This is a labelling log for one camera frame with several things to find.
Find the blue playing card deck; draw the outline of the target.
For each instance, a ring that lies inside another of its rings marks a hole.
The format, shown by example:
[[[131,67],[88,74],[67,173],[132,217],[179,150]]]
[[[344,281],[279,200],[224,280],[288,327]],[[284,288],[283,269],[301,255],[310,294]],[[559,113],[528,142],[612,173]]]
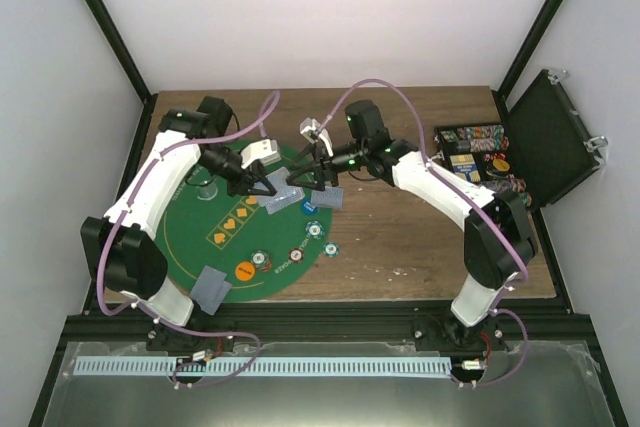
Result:
[[[287,184],[286,179],[289,175],[290,172],[286,167],[280,167],[266,176],[266,179],[276,189],[276,193],[274,196],[258,196],[257,200],[269,215],[304,199],[305,193],[301,187]]]

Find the blue small blind button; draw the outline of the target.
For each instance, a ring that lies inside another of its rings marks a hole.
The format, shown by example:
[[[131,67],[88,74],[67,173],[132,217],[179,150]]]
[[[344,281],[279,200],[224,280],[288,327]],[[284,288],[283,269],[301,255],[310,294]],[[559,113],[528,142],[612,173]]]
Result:
[[[318,212],[318,208],[312,205],[309,200],[304,200],[301,203],[301,210],[305,215],[315,215]]]

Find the poker chip stack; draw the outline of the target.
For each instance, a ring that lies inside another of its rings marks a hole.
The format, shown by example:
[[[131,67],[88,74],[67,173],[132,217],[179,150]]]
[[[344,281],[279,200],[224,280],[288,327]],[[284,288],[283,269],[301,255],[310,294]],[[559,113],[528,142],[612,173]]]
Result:
[[[309,221],[305,226],[305,231],[313,239],[321,239],[325,236],[324,226],[317,220]]]
[[[272,257],[264,250],[256,250],[251,253],[250,261],[259,272],[268,272],[272,269]]]

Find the red poker chip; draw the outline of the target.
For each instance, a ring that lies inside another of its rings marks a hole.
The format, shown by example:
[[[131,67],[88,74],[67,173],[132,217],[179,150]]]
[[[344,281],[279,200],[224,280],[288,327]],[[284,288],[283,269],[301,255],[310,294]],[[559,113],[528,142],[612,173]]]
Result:
[[[304,250],[293,248],[288,253],[288,260],[292,263],[299,263],[304,259]]]

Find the orange big blind button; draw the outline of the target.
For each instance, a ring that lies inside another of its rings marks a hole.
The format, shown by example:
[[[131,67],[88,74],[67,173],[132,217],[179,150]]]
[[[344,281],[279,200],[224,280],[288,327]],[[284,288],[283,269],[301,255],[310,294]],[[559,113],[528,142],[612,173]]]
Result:
[[[256,267],[252,262],[243,261],[236,265],[234,275],[240,282],[249,282],[256,276]]]

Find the single teal poker chip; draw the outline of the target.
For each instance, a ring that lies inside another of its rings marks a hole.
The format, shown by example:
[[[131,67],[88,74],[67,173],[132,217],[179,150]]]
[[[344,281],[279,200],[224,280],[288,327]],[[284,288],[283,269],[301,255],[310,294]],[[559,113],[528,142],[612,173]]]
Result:
[[[334,242],[327,242],[323,247],[323,253],[327,257],[335,257],[339,253],[339,246]]]

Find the blue checkered playing card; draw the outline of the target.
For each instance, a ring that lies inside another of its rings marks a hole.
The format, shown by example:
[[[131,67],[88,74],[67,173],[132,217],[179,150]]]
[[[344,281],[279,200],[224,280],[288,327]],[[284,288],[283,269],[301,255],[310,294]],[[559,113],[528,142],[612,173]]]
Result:
[[[227,281],[203,285],[199,288],[194,300],[203,312],[213,316],[231,290],[232,285]]]

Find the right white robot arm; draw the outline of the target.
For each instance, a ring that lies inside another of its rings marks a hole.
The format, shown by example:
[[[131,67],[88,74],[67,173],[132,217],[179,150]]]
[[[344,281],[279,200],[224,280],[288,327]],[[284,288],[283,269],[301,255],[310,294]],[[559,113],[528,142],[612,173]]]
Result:
[[[323,124],[305,119],[299,127],[306,147],[289,166],[290,186],[321,192],[338,185],[344,172],[366,169],[376,180],[408,192],[448,217],[463,233],[467,277],[444,325],[447,343],[458,350],[480,337],[479,325],[496,313],[505,291],[528,279],[537,244],[525,206],[513,192],[494,192],[456,176],[428,159],[417,146],[395,139],[370,100],[346,108],[352,136],[335,146]]]

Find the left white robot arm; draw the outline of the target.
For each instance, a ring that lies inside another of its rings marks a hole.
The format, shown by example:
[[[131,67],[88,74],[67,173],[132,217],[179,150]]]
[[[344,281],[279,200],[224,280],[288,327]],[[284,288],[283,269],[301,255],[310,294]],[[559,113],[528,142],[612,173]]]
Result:
[[[227,129],[235,113],[220,98],[207,96],[197,110],[171,109],[162,117],[152,149],[130,185],[102,217],[89,217],[81,226],[87,264],[105,315],[121,311],[109,308],[104,299],[105,290],[116,291],[126,297],[126,306],[170,326],[169,338],[181,350],[194,350],[203,342],[205,328],[191,317],[193,301],[168,276],[167,260],[155,242],[157,228],[195,166],[224,179],[231,196],[275,195],[265,165],[279,156],[276,142],[263,139],[241,152],[228,144],[262,129],[279,99],[278,91],[271,92],[258,118],[233,134]]]

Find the green round poker mat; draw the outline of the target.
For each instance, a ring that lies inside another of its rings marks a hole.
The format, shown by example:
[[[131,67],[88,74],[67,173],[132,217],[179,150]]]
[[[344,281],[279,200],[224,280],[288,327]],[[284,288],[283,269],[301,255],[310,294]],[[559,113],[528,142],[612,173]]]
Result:
[[[210,201],[197,198],[196,188],[215,182],[218,195]],[[204,266],[226,274],[232,285],[227,303],[303,300],[301,281],[316,271],[317,262],[325,258],[323,247],[328,241],[333,212],[318,209],[305,215],[303,200],[269,215],[252,197],[229,196],[227,183],[213,178],[204,168],[192,172],[190,183],[182,183],[174,193],[160,221],[156,243],[166,257],[171,280],[189,292]],[[325,236],[313,239],[306,234],[309,221],[319,221]],[[288,260],[293,248],[304,250],[299,263]],[[264,250],[272,257],[272,269],[256,272],[249,282],[234,275],[237,264],[250,261],[251,253]]]

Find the clear dealer button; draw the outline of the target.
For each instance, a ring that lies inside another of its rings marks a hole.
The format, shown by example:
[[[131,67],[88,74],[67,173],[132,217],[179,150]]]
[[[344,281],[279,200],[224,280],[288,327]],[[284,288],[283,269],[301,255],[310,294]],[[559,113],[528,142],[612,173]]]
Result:
[[[196,195],[199,200],[210,201],[214,199],[219,192],[219,188],[215,182],[200,185],[196,188]]]

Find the black poker case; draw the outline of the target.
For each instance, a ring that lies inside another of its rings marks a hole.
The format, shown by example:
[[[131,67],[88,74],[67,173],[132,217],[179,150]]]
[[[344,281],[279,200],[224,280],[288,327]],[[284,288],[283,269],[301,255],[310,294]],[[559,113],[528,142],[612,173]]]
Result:
[[[444,165],[464,180],[514,191],[529,210],[556,203],[604,166],[608,139],[590,134],[561,81],[541,70],[498,123],[438,126]]]

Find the light blue slotted strip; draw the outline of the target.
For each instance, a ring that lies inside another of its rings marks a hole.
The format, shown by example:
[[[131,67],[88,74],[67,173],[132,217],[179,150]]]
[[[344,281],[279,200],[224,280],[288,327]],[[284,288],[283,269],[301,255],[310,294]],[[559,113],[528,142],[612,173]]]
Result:
[[[75,376],[168,376],[176,357],[80,356],[73,363]],[[224,377],[236,371],[253,377],[401,377],[448,378],[447,357],[220,357],[205,365],[180,371],[189,377]]]

